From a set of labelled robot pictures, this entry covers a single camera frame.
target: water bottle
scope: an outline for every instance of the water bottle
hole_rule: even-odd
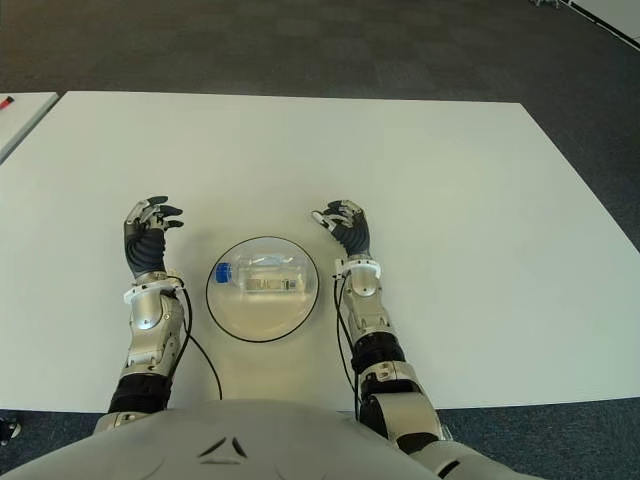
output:
[[[301,293],[305,289],[304,259],[284,254],[240,256],[218,263],[216,283],[232,283],[248,293]]]

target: white tabletop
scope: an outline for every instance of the white tabletop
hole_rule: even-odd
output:
[[[53,92],[0,92],[0,102],[7,96],[11,96],[14,102],[0,110],[0,164],[58,99]]]
[[[166,264],[228,398],[352,408],[331,304],[341,248],[309,217],[368,214],[384,301],[441,408],[640,395],[640,255],[518,104],[69,93],[0,169],[0,408],[104,411],[129,343],[122,221],[169,195]],[[256,235],[302,245],[321,298],[294,334],[235,340],[211,266]],[[216,397],[196,350],[173,405]]]

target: robot forearm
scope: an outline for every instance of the robot forearm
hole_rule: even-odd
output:
[[[379,265],[368,254],[357,254],[340,269],[343,276],[345,269],[351,364],[362,399],[360,422],[404,451],[442,439],[438,415],[406,362],[382,305]]]
[[[163,410],[171,393],[184,319],[176,298],[181,286],[164,272],[145,277],[125,294],[131,305],[132,339],[109,412]]]

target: black cable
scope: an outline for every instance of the black cable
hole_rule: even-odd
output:
[[[356,417],[356,420],[359,420],[360,415],[358,414],[358,404],[360,403],[360,397],[358,396],[358,374],[355,374],[354,378],[355,388],[353,389],[353,413]]]
[[[186,338],[184,339],[184,342],[182,342],[182,347],[180,348],[180,352],[178,353],[178,356],[176,357],[175,362],[171,366],[171,370],[169,370],[169,378],[171,380],[173,380],[173,376],[175,375],[176,369],[180,364],[180,360],[182,360],[184,351],[187,349],[187,345],[189,344],[189,339],[191,338],[191,329],[193,328],[193,309],[191,308],[191,299],[189,298],[189,293],[187,292],[187,289],[184,288],[184,282],[181,279],[178,279],[178,280],[180,280],[180,284],[182,285],[182,293],[184,294],[184,299],[185,299],[185,302],[187,303],[187,310],[189,312],[189,323],[185,325]]]
[[[202,353],[202,355],[204,356],[204,359],[209,364],[209,367],[211,368],[211,371],[213,372],[213,375],[216,377],[216,383],[218,384],[218,396],[220,397],[220,400],[222,400],[222,382],[220,382],[220,377],[218,376],[218,372],[216,371],[216,367],[213,366],[213,362],[211,361],[211,358],[209,358],[209,355],[207,355],[207,352],[205,351],[205,349],[202,347],[202,345],[200,345],[200,342],[198,342],[193,337],[193,335],[191,335],[190,337],[191,337],[191,341],[193,341],[195,346],[198,347],[198,350],[200,350],[200,353]]]
[[[202,347],[202,345],[200,345],[200,342],[198,342],[195,339],[195,337],[191,334],[191,329],[193,328],[193,310],[191,308],[191,299],[189,298],[189,293],[184,288],[184,282],[180,277],[167,275],[167,278],[174,278],[180,282],[180,286],[182,287],[182,292],[184,294],[185,302],[187,303],[187,309],[189,311],[189,323],[187,324],[187,320],[185,318],[182,319],[182,324],[184,325],[184,329],[185,329],[185,340],[184,340],[184,343],[182,344],[182,348],[180,349],[180,353],[178,354],[178,357],[176,358],[176,361],[173,364],[173,367],[169,371],[169,378],[173,379],[173,375],[175,374],[175,371],[178,368],[178,364],[180,363],[180,360],[182,360],[182,355],[184,355],[184,352],[187,349],[187,344],[189,343],[189,340],[191,340],[195,344],[195,346],[198,347],[198,350],[200,350],[200,353],[202,353],[205,360],[209,364],[209,367],[211,368],[213,375],[216,377],[216,384],[218,385],[218,395],[220,397],[220,400],[222,400],[222,382],[220,381],[220,376],[218,375],[218,372],[216,368],[213,366],[213,362],[211,361],[211,358],[209,357],[209,355],[207,355],[207,352],[205,351],[205,349]]]
[[[351,377],[349,377],[349,371],[347,369],[347,361],[344,358],[344,352],[342,351],[342,339],[340,336],[340,303],[338,301],[338,279],[336,279],[333,282],[333,303],[336,307],[336,337],[338,339],[338,351],[340,352],[340,360],[342,360],[342,369],[344,371],[344,376],[347,379],[347,382],[349,383],[349,386],[351,387],[351,390],[353,392],[355,392],[355,387],[353,386],[353,383],[351,382]],[[347,335],[347,340],[349,341],[349,343],[351,343],[351,340],[349,339],[349,336]]]
[[[349,331],[347,330],[347,326],[344,323],[344,318],[342,318],[342,295],[344,294],[344,287],[347,284],[347,279],[342,281],[342,288],[340,289],[340,298],[338,298],[338,279],[333,283],[333,304],[336,307],[337,318],[336,321],[339,322],[342,327],[342,331],[344,332],[344,336],[347,337],[347,342],[349,343],[349,350],[353,353],[353,342],[351,342],[351,336],[349,335]]]
[[[342,318],[342,312],[341,312],[342,296],[344,294],[344,287],[346,283],[347,281],[345,278],[342,282],[342,287],[340,288],[340,295],[338,296],[338,279],[335,280],[335,282],[333,283],[333,302],[336,307],[336,335],[338,337],[338,350],[340,351],[340,359],[342,360],[342,368],[344,370],[344,375],[347,378],[347,381],[349,382],[349,386],[351,387],[351,390],[353,391],[353,410],[354,410],[354,415],[356,417],[356,420],[358,420],[358,417],[359,417],[358,406],[361,403],[360,397],[358,395],[358,375],[354,374],[354,379],[352,383],[347,370],[347,362],[345,361],[344,353],[342,352],[342,341],[340,339],[340,327],[342,327],[342,331],[344,332],[344,335],[347,338],[347,341],[349,342],[349,349],[351,350],[351,354],[353,355],[353,342],[351,341],[351,336],[349,335],[347,327],[344,323],[344,318]]]

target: round plate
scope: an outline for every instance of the round plate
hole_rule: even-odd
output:
[[[218,264],[235,264],[245,256],[295,257],[306,282],[295,292],[245,292],[233,282],[217,283]],[[209,273],[207,306],[213,320],[229,335],[247,342],[270,342],[293,332],[307,319],[318,298],[318,270],[300,246],[277,237],[258,237],[239,243],[222,255]]]

